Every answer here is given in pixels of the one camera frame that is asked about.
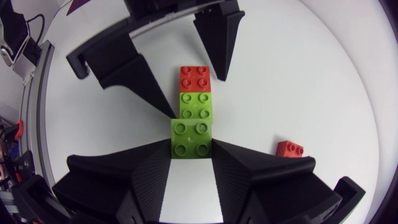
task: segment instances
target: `white table surface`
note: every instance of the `white table surface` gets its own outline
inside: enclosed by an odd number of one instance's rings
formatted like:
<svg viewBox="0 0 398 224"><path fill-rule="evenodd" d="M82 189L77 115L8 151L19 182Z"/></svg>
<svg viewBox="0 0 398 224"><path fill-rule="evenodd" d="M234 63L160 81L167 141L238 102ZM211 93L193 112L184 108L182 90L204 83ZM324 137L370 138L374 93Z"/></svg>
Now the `white table surface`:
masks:
<svg viewBox="0 0 398 224"><path fill-rule="evenodd" d="M345 221L363 223L376 188L379 141L356 67L327 26L301 2L239 5L246 16L226 83L211 69L213 137L269 154L286 139L304 146L304 156L317 161L314 173L329 187L347 175L366 191ZM68 172L69 155L109 154L170 137L168 117L127 88L104 91L92 74L77 79L65 58L127 17L123 1L90 1L65 17L67 9L61 9L45 36L55 46L46 100L55 181ZM192 21L193 16L184 17L133 40L175 112L179 66L211 65ZM173 160L160 220L221 222L212 172L209 159Z"/></svg>

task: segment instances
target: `red component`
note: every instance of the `red component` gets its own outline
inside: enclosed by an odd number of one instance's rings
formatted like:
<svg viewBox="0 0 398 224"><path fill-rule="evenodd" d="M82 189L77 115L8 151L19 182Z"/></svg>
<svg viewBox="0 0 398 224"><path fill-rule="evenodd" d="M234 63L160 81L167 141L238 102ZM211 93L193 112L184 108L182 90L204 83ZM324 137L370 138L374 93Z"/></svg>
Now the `red component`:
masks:
<svg viewBox="0 0 398 224"><path fill-rule="evenodd" d="M294 144L290 141L283 141L278 143L278 149L276 150L277 156L288 157L288 158L301 158L304 153L304 148L298 144Z"/></svg>
<svg viewBox="0 0 398 224"><path fill-rule="evenodd" d="M17 177L18 183L22 182L22 177L19 173L15 173L15 176Z"/></svg>
<svg viewBox="0 0 398 224"><path fill-rule="evenodd" d="M211 92L208 66L182 66L180 68L180 93Z"/></svg>
<svg viewBox="0 0 398 224"><path fill-rule="evenodd" d="M19 126L18 127L18 132L14 136L14 139L16 139L16 140L18 140L22 136L22 134L24 133L24 122L22 120L18 120L17 124Z"/></svg>

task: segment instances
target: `lime green lego brick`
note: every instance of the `lime green lego brick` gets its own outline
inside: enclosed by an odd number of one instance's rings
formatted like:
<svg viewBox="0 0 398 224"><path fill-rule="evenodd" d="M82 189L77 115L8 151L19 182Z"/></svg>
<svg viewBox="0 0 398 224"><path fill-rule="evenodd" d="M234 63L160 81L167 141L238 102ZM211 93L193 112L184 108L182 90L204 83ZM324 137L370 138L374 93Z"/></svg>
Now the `lime green lego brick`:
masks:
<svg viewBox="0 0 398 224"><path fill-rule="evenodd" d="M172 119L172 159L211 158L210 119Z"/></svg>
<svg viewBox="0 0 398 224"><path fill-rule="evenodd" d="M180 93L180 118L213 120L211 93Z"/></svg>

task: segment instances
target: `cable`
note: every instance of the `cable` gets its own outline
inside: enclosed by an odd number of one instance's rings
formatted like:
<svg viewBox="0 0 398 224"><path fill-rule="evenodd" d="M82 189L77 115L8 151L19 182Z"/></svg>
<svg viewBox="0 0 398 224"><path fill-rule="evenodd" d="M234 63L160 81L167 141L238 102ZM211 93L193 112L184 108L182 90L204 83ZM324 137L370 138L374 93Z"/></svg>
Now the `cable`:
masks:
<svg viewBox="0 0 398 224"><path fill-rule="evenodd" d="M39 18L39 17L42 18L43 23L42 23L42 29L40 30L39 37L38 37L37 40L36 40L36 45L37 45L37 43L39 43L39 40L42 38L42 35L43 35L44 25L45 25L44 16L43 16L43 14L39 14L39 15L37 15L37 16L31 18L31 19L26 20L27 23L30 23L30 22L32 22L33 20L35 20L35 19L37 19L37 18Z"/></svg>
<svg viewBox="0 0 398 224"><path fill-rule="evenodd" d="M54 14L54 18L55 18L55 16L57 15L57 13L63 8L63 7L65 7L67 4L69 4L70 2L72 2L73 0L70 0L70 1L68 1L67 3L65 3L63 6L61 6L61 8L59 8L58 10L57 10L57 12Z"/></svg>

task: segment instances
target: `lego stud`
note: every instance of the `lego stud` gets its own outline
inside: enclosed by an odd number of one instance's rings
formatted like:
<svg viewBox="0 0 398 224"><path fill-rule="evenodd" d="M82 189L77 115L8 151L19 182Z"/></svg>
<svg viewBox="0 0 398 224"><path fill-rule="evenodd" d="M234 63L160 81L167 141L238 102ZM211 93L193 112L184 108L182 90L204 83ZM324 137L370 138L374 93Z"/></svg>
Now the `lego stud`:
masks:
<svg viewBox="0 0 398 224"><path fill-rule="evenodd" d="M186 93L186 94L182 95L182 101L183 101L184 103L191 103L191 101L192 101L192 96L191 96L191 94Z"/></svg>
<svg viewBox="0 0 398 224"><path fill-rule="evenodd" d="M206 67L198 67L198 73L200 75L204 75L206 73L206 71L207 71Z"/></svg>
<svg viewBox="0 0 398 224"><path fill-rule="evenodd" d="M187 148L184 145L176 145L174 153L180 157L187 155Z"/></svg>
<svg viewBox="0 0 398 224"><path fill-rule="evenodd" d="M205 156L209 153L209 147L205 144L200 144L197 146L197 154L199 156Z"/></svg>
<svg viewBox="0 0 398 224"><path fill-rule="evenodd" d="M190 81L190 80L187 80L187 79L183 79L183 80L181 81L181 83L182 83L182 86L184 86L185 88L190 88L191 85L192 85L191 81Z"/></svg>
<svg viewBox="0 0 398 224"><path fill-rule="evenodd" d="M304 149L302 147L297 148L297 154L302 155L304 153Z"/></svg>
<svg viewBox="0 0 398 224"><path fill-rule="evenodd" d="M188 66L184 66L182 67L182 72L186 75L188 75L189 73L191 73L191 68Z"/></svg>
<svg viewBox="0 0 398 224"><path fill-rule="evenodd" d="M207 124L205 123L197 124L196 131L198 134L205 134L207 132Z"/></svg>
<svg viewBox="0 0 398 224"><path fill-rule="evenodd" d="M288 144L288 145L287 145L287 149L288 149L289 151L294 152L294 151L296 150L296 147L295 147L293 144Z"/></svg>
<svg viewBox="0 0 398 224"><path fill-rule="evenodd" d="M183 123L177 123L177 124L174 126L174 131L175 131L177 134L183 134L183 133L185 133L185 132L187 131L187 127L186 127L186 125L183 124Z"/></svg>
<svg viewBox="0 0 398 224"><path fill-rule="evenodd" d="M206 81L206 80L204 80L204 79L199 79L199 81L198 81L198 86L200 87L200 88L204 88L204 87L206 87L207 85L208 85L209 83Z"/></svg>
<svg viewBox="0 0 398 224"><path fill-rule="evenodd" d="M199 113L200 118L209 118L210 117L210 111L208 110L201 110Z"/></svg>
<svg viewBox="0 0 398 224"><path fill-rule="evenodd" d="M185 119L191 118L192 115L193 115L193 113L192 113L192 111L190 111L190 110L184 110L184 111L182 112L182 118L185 118Z"/></svg>
<svg viewBox="0 0 398 224"><path fill-rule="evenodd" d="M209 96L206 93L202 93L199 95L199 101L202 103L207 103L207 101L209 101Z"/></svg>

